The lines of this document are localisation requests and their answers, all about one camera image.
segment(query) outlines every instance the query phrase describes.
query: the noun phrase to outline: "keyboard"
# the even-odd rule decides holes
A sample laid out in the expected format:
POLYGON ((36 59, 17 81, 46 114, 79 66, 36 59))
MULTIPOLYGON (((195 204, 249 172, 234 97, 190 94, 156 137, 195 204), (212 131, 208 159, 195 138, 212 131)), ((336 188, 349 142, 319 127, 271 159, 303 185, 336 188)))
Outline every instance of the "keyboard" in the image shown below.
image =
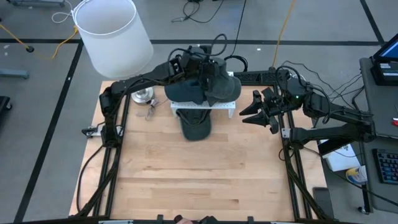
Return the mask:
POLYGON ((398 151, 373 149, 373 157, 376 162, 380 182, 398 184, 398 151))

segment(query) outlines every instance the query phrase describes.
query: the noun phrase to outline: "white label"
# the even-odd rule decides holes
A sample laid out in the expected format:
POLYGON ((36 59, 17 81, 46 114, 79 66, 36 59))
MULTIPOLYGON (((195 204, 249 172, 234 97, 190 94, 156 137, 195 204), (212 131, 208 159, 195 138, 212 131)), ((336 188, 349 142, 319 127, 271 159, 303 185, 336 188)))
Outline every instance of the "white label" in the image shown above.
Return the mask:
POLYGON ((383 74, 387 76, 398 76, 398 73, 383 73, 383 74))
POLYGON ((381 68, 391 68, 390 65, 387 64, 387 63, 381 63, 381 64, 380 64, 380 67, 381 67, 381 68))

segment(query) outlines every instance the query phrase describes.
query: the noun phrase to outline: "small metal object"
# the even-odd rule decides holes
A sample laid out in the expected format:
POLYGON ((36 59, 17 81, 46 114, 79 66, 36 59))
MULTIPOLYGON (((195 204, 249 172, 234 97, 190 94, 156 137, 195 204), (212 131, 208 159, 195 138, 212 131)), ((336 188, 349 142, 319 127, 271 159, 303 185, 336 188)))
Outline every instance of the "small metal object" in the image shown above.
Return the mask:
POLYGON ((290 138, 290 128, 282 128, 282 137, 284 139, 290 138))
POLYGON ((155 99, 155 91, 152 87, 146 88, 145 90, 131 93, 131 98, 138 105, 148 105, 153 99, 155 99))

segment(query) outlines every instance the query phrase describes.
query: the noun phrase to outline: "yellow cable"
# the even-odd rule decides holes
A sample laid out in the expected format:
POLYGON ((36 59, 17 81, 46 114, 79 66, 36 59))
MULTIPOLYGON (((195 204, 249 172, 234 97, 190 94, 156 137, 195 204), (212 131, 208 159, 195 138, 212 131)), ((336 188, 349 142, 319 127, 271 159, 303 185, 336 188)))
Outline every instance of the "yellow cable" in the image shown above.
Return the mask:
POLYGON ((57 56, 58 50, 59 50, 59 48, 62 46, 62 44, 68 42, 70 39, 72 39, 72 38, 79 32, 79 30, 77 29, 76 26, 73 26, 73 28, 74 28, 74 30, 75 30, 75 31, 73 32, 73 34, 72 34, 68 39, 66 39, 66 40, 64 40, 63 42, 61 42, 61 44, 58 44, 57 48, 55 49, 54 55, 52 56, 51 59, 54 59, 55 56, 57 56))
POLYGON ((292 12, 292 9, 293 9, 293 6, 294 6, 294 3, 295 3, 295 2, 296 2, 296 0, 293 0, 293 1, 292 1, 292 4, 290 5, 289 13, 288 13, 287 16, 286 16, 284 25, 282 26, 282 30, 280 31, 279 38, 278 38, 278 42, 276 43, 274 62, 272 63, 272 66, 273 66, 273 67, 275 66, 276 58, 277 58, 277 56, 278 56, 278 48, 279 48, 280 40, 281 40, 281 38, 282 38, 282 34, 284 33, 286 23, 287 23, 287 21, 289 20, 290 13, 292 12))
POLYGON ((11 31, 7 30, 7 28, 5 28, 2 24, 0 24, 0 27, 2 29, 4 29, 11 37, 13 37, 16 41, 18 41, 18 43, 22 44, 24 47, 26 47, 27 49, 29 48, 28 45, 26 45, 25 43, 23 43, 20 39, 18 39, 18 37, 16 37, 14 34, 12 34, 11 31))
MULTIPOLYGON (((18 37, 16 37, 11 31, 9 31, 7 28, 5 28, 2 24, 0 24, 0 28, 4 29, 11 37, 13 37, 16 41, 18 41, 18 43, 22 44, 25 48, 27 48, 27 49, 29 48, 28 45, 26 45, 26 44, 23 43, 20 39, 18 39, 18 37)), ((57 56, 57 54, 58 54, 59 48, 60 48, 64 43, 68 42, 70 39, 72 39, 74 36, 76 36, 76 34, 79 32, 79 30, 77 29, 76 26, 73 26, 73 28, 74 28, 73 34, 72 34, 68 39, 66 39, 66 40, 64 40, 63 42, 61 42, 60 44, 58 44, 58 46, 57 46, 57 48, 55 49, 55 52, 54 52, 54 54, 52 55, 51 58, 43 57, 43 56, 41 56, 40 54, 37 54, 37 52, 35 52, 35 54, 36 54, 36 55, 39 55, 40 57, 43 57, 43 59, 46 59, 46 60, 52 60, 52 59, 54 59, 55 56, 57 56)))

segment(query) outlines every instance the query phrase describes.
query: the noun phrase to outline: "black cap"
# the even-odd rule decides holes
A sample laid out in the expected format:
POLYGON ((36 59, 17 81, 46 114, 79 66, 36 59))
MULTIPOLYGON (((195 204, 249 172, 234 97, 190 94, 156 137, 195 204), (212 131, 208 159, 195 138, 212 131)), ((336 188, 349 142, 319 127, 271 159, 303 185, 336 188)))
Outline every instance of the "black cap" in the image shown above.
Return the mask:
POLYGON ((188 141, 199 141, 211 133, 211 110, 178 109, 182 134, 188 141))
POLYGON ((174 218, 174 222, 175 223, 178 223, 179 221, 181 221, 182 220, 182 216, 181 215, 177 215, 175 218, 174 218))
POLYGON ((164 91, 169 100, 178 103, 192 101, 201 105, 206 99, 205 92, 197 79, 165 86, 164 91))
POLYGON ((212 96, 211 94, 209 94, 209 92, 205 92, 206 99, 209 102, 210 106, 213 106, 215 103, 232 102, 239 98, 239 96, 241 95, 241 92, 242 92, 241 81, 236 77, 230 77, 229 79, 233 85, 233 87, 229 87, 230 89, 232 89, 232 92, 229 95, 227 95, 223 98, 218 98, 216 95, 212 96))

